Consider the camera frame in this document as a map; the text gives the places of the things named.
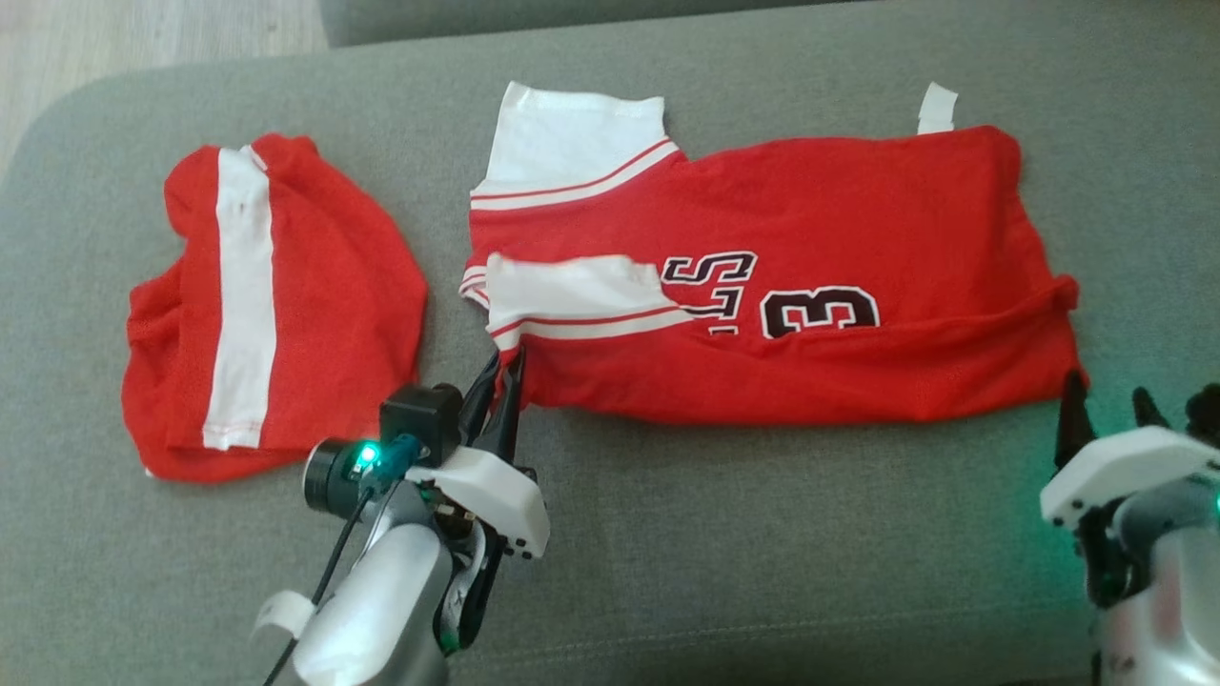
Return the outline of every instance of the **camera lens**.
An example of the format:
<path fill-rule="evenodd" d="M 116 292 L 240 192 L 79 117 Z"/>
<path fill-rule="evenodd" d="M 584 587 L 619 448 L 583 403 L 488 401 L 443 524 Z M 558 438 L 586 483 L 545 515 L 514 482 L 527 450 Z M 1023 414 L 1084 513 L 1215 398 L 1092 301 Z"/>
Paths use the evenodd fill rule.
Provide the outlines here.
<path fill-rule="evenodd" d="M 365 442 L 327 438 L 318 443 L 305 463 L 301 491 L 310 509 L 331 513 L 340 519 L 351 516 L 360 499 L 360 485 L 348 478 L 356 450 Z"/>

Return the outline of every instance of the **red jersey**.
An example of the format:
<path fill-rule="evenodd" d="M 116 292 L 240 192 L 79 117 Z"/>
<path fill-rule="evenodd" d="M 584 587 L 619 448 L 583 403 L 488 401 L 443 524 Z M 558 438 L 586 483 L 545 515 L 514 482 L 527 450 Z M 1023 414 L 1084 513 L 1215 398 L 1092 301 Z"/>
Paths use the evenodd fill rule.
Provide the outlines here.
<path fill-rule="evenodd" d="M 994 127 L 689 160 L 662 101 L 511 84 L 461 293 L 526 398 L 662 422 L 927 421 L 1058 397 L 1052 276 Z"/>

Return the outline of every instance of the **clothing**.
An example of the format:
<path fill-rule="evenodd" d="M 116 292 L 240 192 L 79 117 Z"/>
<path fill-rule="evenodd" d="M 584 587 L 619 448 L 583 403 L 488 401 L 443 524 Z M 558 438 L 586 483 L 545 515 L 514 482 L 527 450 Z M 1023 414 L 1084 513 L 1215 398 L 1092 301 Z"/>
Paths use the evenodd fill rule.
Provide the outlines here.
<path fill-rule="evenodd" d="M 661 422 L 928 421 L 1080 361 L 994 127 L 689 160 L 659 98 L 511 84 L 460 292 L 526 399 Z"/>
<path fill-rule="evenodd" d="M 427 287 L 394 221 L 307 138 L 206 146 L 165 182 L 182 256 L 132 291 L 123 416 L 151 476 L 224 481 L 377 435 Z"/>

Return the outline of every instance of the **gray fabric surface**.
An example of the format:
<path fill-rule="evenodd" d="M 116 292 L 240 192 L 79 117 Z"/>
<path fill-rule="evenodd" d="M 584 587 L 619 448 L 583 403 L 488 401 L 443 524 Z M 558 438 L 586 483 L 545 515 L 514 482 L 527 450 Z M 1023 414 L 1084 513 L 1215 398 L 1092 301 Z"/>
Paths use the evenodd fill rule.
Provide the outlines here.
<path fill-rule="evenodd" d="M 314 137 L 400 222 L 433 293 L 421 367 L 490 350 L 454 291 L 504 85 L 667 98 L 692 156 L 788 135 L 958 126 L 1024 144 L 1022 193 L 1075 317 L 1102 430 L 1132 386 L 1171 419 L 1220 378 L 1220 5 L 826 5 L 382 45 L 135 74 L 30 129 L 0 190 L 0 684 L 255 684 L 274 591 L 309 590 L 339 521 L 299 471 L 144 476 L 121 421 L 127 291 L 179 244 L 161 183 L 205 143 Z M 455 684 L 971 684 L 1078 674 L 1088 609 L 1038 519 L 1053 405 L 930 426 L 734 430 L 529 410 L 551 507 Z"/>
<path fill-rule="evenodd" d="M 318 0 L 331 46 L 578 26 L 816 0 Z"/>

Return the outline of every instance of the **red stripe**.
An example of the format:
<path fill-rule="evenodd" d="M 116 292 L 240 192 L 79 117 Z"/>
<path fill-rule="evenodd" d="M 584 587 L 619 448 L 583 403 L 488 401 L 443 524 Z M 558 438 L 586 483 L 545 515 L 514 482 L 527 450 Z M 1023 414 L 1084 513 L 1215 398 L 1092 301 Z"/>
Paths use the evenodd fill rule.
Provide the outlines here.
<path fill-rule="evenodd" d="M 669 142 L 670 142 L 669 138 L 662 138 L 659 143 L 656 143 L 651 148 L 644 150 L 643 153 L 636 155 L 634 157 L 627 160 L 627 162 L 625 165 L 622 165 L 621 167 L 619 167 L 619 168 L 614 170 L 612 172 L 603 176 L 601 178 L 590 181 L 588 183 L 578 183 L 576 186 L 565 186 L 564 188 L 551 188 L 551 189 L 548 189 L 548 190 L 529 190 L 529 192 L 526 192 L 526 193 L 504 193 L 501 195 L 471 195 L 471 200 L 498 200 L 500 198 L 527 198 L 529 195 L 549 195 L 551 193 L 564 193 L 565 190 L 576 190 L 578 188 L 588 188 L 590 186 L 597 186 L 597 184 L 599 184 L 599 183 L 601 183 L 604 181 L 609 181 L 609 179 L 614 178 L 615 175 L 620 173 L 622 170 L 630 167 L 631 165 L 634 165 L 642 157 L 644 157 L 645 155 L 648 155 L 653 150 L 656 150 L 661 145 L 665 145 Z"/>
<path fill-rule="evenodd" d="M 627 320 L 633 320 L 633 319 L 644 319 L 644 317 L 649 317 L 649 316 L 653 316 L 653 315 L 660 315 L 660 314 L 664 314 L 664 312 L 671 312 L 671 311 L 673 311 L 676 309 L 678 309 L 677 305 L 669 305 L 669 306 L 665 306 L 665 308 L 658 308 L 655 310 L 648 310 L 647 312 L 637 312 L 637 314 L 633 314 L 633 315 L 620 315 L 620 316 L 616 316 L 616 317 L 601 317 L 601 319 L 523 317 L 523 319 L 520 319 L 520 320 L 517 320 L 517 321 L 515 321 L 515 322 L 512 322 L 512 323 L 510 323 L 508 326 L 504 326 L 504 327 L 500 327 L 500 328 L 493 331 L 492 332 L 492 338 L 495 338 L 497 336 L 499 336 L 499 334 L 501 334 L 504 332 L 512 331 L 514 328 L 517 328 L 518 326 L 521 326 L 522 323 L 525 323 L 527 321 L 531 321 L 531 322 L 534 322 L 534 323 L 555 323 L 555 325 L 565 325 L 565 326 L 589 326 L 589 325 L 597 325 L 597 323 L 614 323 L 616 321 L 627 321 Z"/>

